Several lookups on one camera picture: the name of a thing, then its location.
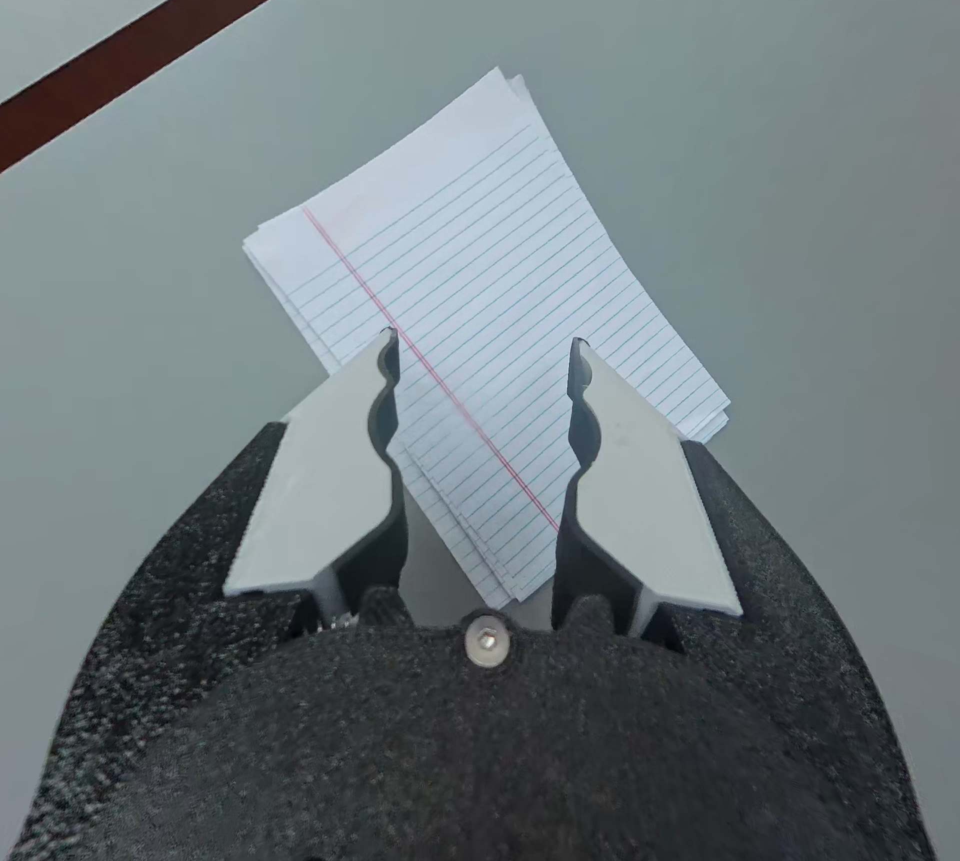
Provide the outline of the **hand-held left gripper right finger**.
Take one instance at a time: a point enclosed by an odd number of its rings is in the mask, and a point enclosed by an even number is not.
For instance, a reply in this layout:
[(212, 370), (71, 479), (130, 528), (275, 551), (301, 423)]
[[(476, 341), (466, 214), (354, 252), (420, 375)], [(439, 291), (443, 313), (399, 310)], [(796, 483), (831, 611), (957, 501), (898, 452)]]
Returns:
[(740, 618), (679, 430), (579, 337), (567, 395), (577, 467), (558, 527), (553, 630), (594, 595), (628, 637), (645, 636), (665, 607)]

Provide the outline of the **stack of lined paper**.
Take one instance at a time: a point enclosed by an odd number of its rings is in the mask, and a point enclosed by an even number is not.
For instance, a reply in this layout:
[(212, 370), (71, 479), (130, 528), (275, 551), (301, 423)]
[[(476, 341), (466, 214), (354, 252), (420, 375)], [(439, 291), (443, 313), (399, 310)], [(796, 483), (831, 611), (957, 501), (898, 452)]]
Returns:
[(621, 257), (521, 76), (490, 71), (243, 250), (330, 375), (396, 331), (390, 454), (495, 610), (555, 571), (573, 338), (686, 438), (728, 423), (730, 400)]

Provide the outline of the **grey desk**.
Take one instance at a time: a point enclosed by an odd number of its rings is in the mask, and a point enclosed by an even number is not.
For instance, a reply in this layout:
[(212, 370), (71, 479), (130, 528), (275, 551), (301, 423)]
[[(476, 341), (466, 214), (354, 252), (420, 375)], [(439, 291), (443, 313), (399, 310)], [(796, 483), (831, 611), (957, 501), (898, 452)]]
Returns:
[(958, 859), (958, 0), (270, 0), (3, 171), (2, 856), (126, 581), (323, 380), (242, 240), (496, 66)]

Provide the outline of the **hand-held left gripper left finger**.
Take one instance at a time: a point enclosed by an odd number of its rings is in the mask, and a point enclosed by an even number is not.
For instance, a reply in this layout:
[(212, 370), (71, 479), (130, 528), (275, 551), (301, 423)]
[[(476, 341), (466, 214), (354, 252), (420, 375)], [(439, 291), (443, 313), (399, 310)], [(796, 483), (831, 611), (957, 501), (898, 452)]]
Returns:
[(226, 598), (299, 592), (325, 627), (395, 591), (409, 531), (389, 446), (399, 428), (400, 338), (376, 334), (289, 411), (222, 584)]

